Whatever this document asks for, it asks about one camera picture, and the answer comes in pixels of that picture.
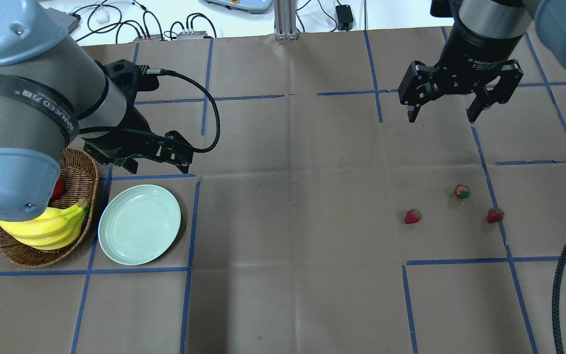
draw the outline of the round plate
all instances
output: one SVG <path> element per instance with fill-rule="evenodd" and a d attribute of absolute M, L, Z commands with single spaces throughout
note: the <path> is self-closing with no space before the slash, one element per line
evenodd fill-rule
<path fill-rule="evenodd" d="M 115 197 L 99 219 L 99 245 L 122 265 L 141 265 L 169 248 L 180 227 L 180 206 L 166 189 L 134 186 Z"/>

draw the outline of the brown woven basket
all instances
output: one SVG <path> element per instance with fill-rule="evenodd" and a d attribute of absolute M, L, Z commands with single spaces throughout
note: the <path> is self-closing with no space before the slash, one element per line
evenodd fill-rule
<path fill-rule="evenodd" d="M 27 268 L 36 268 L 56 264 L 71 255 L 85 240 L 96 219 L 97 184 L 99 175 L 92 157 L 82 150 L 66 148 L 60 160 L 60 176 L 65 180 L 65 193 L 54 200 L 50 206 L 67 208 L 80 198 L 86 198 L 90 209 L 83 222 L 83 231 L 78 239 L 69 246 L 54 251 L 41 251 L 22 244 L 0 228 L 0 250 L 13 264 Z"/>

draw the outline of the light blue device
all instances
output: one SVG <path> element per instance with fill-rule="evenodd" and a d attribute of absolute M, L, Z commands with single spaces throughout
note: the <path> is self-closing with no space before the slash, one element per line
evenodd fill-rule
<path fill-rule="evenodd" d="M 206 2 L 224 5 L 228 9 L 246 10 L 249 13 L 265 13 L 272 5 L 272 0 L 206 0 Z"/>

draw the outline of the silver cylinder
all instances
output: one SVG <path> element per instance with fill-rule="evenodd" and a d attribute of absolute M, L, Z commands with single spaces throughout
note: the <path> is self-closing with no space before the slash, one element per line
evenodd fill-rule
<path fill-rule="evenodd" d="M 525 7 L 506 6 L 493 0 L 464 0 L 460 20 L 471 31 L 494 39 L 521 36 L 532 22 Z"/>

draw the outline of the metal post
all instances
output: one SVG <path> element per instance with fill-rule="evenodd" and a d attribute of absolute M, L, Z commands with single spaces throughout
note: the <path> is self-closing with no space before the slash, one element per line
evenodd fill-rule
<path fill-rule="evenodd" d="M 298 39 L 296 0 L 274 0 L 274 31 L 277 40 Z"/>

